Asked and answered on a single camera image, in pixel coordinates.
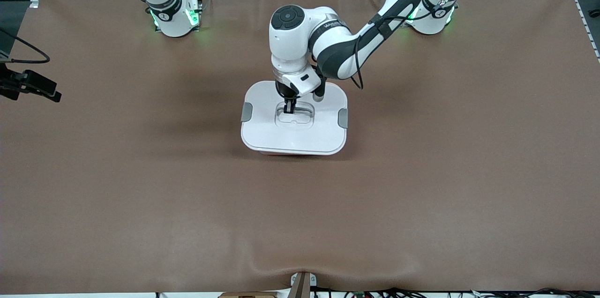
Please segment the brown table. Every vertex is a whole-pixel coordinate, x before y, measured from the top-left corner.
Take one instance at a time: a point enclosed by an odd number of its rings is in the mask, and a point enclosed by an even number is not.
[[[268,290],[298,270],[600,289],[600,65],[573,0],[460,0],[440,35],[397,31],[364,91],[339,83],[337,155],[244,146],[272,12],[328,5],[357,30],[382,2],[211,0],[169,39],[138,0],[41,0],[19,35],[64,96],[0,102],[0,292]]]

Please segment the brown tabletop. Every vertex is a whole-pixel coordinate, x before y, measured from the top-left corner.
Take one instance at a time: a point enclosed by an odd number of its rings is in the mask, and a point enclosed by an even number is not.
[[[0,101],[0,292],[600,289],[600,65],[573,0],[459,0],[397,31],[349,98],[345,148],[272,157],[240,139],[272,80],[277,7],[205,0],[154,33],[138,0],[40,0],[19,33],[62,101]],[[15,57],[35,54],[18,45]]]

